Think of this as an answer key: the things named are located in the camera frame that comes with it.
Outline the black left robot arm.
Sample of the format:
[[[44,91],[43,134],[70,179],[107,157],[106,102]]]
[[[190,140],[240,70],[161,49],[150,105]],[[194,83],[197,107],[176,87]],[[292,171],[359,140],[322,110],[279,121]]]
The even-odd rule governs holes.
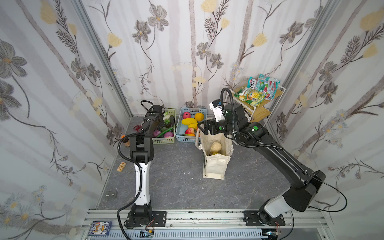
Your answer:
[[[118,209],[119,225],[133,229],[137,226],[148,226],[153,222],[151,196],[149,191],[149,173],[151,161],[154,159],[153,133],[159,120],[146,117],[140,130],[122,136],[118,143],[118,154],[123,160],[135,165],[136,191],[134,199]]]

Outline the cream canvas tote bag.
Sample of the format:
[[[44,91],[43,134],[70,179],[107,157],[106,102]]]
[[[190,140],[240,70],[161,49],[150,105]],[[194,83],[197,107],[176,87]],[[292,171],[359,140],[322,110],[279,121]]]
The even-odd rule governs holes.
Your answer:
[[[204,135],[200,130],[200,143],[195,141],[198,150],[203,151],[203,177],[208,179],[224,180],[228,164],[234,151],[233,141],[224,134]],[[220,142],[222,150],[219,154],[210,156],[212,143]]]

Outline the teal pink snack bag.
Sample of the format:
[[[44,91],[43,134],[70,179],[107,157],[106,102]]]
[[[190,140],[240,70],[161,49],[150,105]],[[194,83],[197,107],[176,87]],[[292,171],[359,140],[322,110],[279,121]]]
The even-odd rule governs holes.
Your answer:
[[[265,95],[265,100],[272,100],[275,97],[280,82],[280,80],[275,78],[259,74],[256,90]]]

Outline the brown glass bottle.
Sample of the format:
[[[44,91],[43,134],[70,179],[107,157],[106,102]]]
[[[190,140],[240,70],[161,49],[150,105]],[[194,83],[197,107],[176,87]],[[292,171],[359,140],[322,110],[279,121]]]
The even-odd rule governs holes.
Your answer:
[[[129,148],[130,145],[131,145],[130,139],[129,139],[129,138],[126,138],[125,135],[122,135],[122,136],[121,136],[121,142],[122,142],[122,144],[123,144],[125,147],[127,147],[127,148]]]

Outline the yellow mango toy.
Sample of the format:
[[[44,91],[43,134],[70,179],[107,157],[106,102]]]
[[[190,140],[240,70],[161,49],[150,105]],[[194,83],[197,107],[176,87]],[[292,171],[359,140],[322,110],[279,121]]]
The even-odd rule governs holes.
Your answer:
[[[197,123],[198,121],[196,120],[196,119],[194,119],[194,118],[186,118],[186,119],[182,119],[182,124],[183,125],[186,125],[186,126],[188,126],[188,125],[191,125],[191,124],[195,124],[195,123]]]
[[[198,123],[193,123],[193,124],[190,124],[188,125],[188,128],[193,128],[195,131],[198,129]]]

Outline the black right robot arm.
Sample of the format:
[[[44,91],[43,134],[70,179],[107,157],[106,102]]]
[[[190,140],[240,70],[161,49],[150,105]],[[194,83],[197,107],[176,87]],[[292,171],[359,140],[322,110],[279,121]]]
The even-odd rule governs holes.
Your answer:
[[[205,120],[198,124],[198,129],[204,135],[232,135],[238,145],[259,152],[289,182],[290,187],[284,193],[259,208],[256,219],[261,225],[269,226],[291,210],[304,212],[326,179],[322,171],[313,171],[294,158],[259,123]]]

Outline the blue plastic basket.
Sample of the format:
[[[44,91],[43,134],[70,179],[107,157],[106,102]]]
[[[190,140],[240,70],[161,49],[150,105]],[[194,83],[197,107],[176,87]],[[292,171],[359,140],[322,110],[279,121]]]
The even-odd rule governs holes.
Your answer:
[[[183,119],[183,113],[184,112],[189,112],[191,113],[191,118],[195,118],[195,114],[198,112],[201,112],[204,114],[204,120],[207,119],[207,114],[208,111],[207,109],[199,109],[199,108],[187,108],[183,107],[180,110],[179,114],[179,119],[178,119],[178,124],[177,124],[177,129],[176,129],[176,138],[179,142],[185,142],[185,143],[195,143],[196,140],[198,140],[198,143],[200,143],[200,134],[197,133],[197,130],[195,131],[195,136],[186,136],[185,131],[188,129],[188,126],[182,124],[182,119]]]

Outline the grey floor outlet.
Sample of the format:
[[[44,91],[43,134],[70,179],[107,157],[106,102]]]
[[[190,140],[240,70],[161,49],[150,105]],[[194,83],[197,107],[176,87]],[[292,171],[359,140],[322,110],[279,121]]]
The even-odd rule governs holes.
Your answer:
[[[106,201],[112,201],[112,200],[116,199],[117,196],[118,196],[118,191],[116,191],[116,190],[107,191],[104,193],[104,197],[105,197]]]

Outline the white radish toy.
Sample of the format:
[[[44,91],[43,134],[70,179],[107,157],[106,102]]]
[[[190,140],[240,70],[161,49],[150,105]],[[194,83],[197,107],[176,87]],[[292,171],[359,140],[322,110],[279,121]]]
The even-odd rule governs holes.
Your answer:
[[[170,121],[170,115],[165,115],[164,117],[163,117],[163,121],[165,122],[165,123],[167,123],[167,122],[169,122]]]

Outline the small wooden block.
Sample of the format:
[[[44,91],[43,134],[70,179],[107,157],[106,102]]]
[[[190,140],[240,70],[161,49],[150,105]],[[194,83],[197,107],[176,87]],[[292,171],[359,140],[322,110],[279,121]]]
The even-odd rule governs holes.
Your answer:
[[[121,162],[117,168],[117,171],[121,173],[124,170],[124,168],[126,167],[126,165],[127,165],[127,163]]]

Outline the green chili pepper toy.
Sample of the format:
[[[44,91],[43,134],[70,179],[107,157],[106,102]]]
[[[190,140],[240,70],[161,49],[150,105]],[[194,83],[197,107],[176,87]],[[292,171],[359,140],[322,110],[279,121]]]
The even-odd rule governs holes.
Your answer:
[[[168,129],[166,129],[165,131],[161,132],[157,138],[161,138],[163,135],[165,135],[166,133],[170,132],[171,130],[173,130],[176,126],[173,126],[173,127],[170,127]]]

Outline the blue card box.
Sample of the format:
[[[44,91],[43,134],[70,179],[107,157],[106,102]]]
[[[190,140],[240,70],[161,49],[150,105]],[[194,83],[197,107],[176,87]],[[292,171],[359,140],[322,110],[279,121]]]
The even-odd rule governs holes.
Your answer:
[[[112,221],[93,221],[90,225],[88,236],[108,236]]]

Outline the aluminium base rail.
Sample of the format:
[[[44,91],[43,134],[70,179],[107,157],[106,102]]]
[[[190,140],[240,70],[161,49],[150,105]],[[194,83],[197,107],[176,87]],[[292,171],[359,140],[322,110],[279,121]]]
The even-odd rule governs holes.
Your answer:
[[[164,210],[148,227],[121,231],[115,210],[89,210],[76,240],[333,240],[323,214],[289,211],[269,226],[256,210]],[[112,221],[108,236],[88,236],[93,221]]]

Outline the purple cabbage toy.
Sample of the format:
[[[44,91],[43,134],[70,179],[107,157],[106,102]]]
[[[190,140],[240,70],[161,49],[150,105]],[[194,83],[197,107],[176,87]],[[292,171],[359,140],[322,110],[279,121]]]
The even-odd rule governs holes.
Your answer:
[[[160,134],[161,134],[161,131],[160,131],[160,130],[154,130],[154,132],[153,132],[153,137],[154,137],[154,138],[157,138]]]

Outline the green white snack bag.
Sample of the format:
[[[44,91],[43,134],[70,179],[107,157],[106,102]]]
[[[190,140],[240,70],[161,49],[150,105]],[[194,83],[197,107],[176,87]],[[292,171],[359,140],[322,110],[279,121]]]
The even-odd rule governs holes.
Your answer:
[[[247,81],[247,88],[249,89],[255,89],[257,85],[258,78],[250,77]]]

